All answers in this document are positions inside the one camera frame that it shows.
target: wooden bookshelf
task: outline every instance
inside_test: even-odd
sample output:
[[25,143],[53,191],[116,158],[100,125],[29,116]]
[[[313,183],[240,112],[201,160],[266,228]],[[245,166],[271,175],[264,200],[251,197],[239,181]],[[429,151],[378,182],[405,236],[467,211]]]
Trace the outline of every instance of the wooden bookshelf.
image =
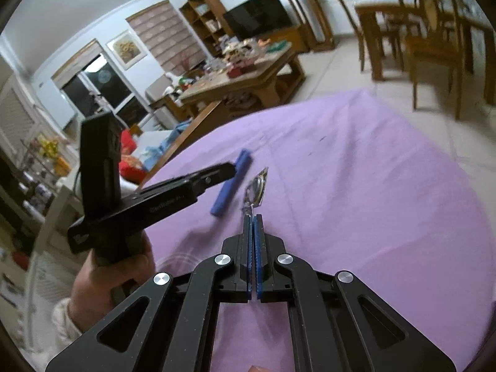
[[179,10],[210,54],[220,56],[219,38],[225,34],[234,36],[224,19],[224,4],[220,0],[188,0]]

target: wooden dining table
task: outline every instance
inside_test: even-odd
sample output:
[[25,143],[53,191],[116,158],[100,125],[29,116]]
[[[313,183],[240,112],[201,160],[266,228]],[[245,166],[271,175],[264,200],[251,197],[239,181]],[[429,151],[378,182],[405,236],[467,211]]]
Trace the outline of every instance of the wooden dining table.
[[[384,81],[381,51],[376,43],[376,31],[379,29],[377,14],[383,15],[414,15],[421,17],[422,10],[415,6],[414,0],[404,0],[400,6],[399,0],[355,0],[355,10],[364,33],[365,43],[369,50],[372,79]],[[453,13],[445,11],[447,20],[453,19]],[[490,23],[459,11],[461,33],[464,49],[464,67],[469,73],[474,73],[472,29],[482,31],[485,43],[485,87],[484,99],[487,104],[494,105],[494,84],[496,81],[496,50],[494,45],[494,30]]]

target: floral painting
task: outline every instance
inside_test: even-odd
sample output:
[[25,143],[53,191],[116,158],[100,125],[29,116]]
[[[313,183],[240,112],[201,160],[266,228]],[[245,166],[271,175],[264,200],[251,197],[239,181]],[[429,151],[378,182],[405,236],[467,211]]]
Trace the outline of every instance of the floral painting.
[[112,51],[114,57],[125,69],[131,68],[143,57],[145,50],[140,46],[136,37],[129,31],[125,31],[115,39],[107,43],[107,47]]

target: white sleeve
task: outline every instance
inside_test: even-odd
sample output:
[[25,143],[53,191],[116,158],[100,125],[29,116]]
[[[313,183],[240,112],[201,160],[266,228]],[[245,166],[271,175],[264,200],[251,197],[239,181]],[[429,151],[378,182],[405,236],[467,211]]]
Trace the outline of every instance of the white sleeve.
[[48,363],[62,350],[81,337],[82,333],[69,318],[68,305],[70,298],[62,299],[54,307],[51,321],[55,328],[55,348],[39,353],[31,353],[33,366],[39,372],[44,372]]

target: green object on table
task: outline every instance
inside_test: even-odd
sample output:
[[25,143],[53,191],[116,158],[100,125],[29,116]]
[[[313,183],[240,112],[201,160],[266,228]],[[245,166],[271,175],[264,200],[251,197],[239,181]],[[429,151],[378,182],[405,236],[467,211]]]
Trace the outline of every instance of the green object on table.
[[281,51],[286,47],[287,44],[288,41],[274,42],[267,48],[265,53],[274,53],[275,51]]

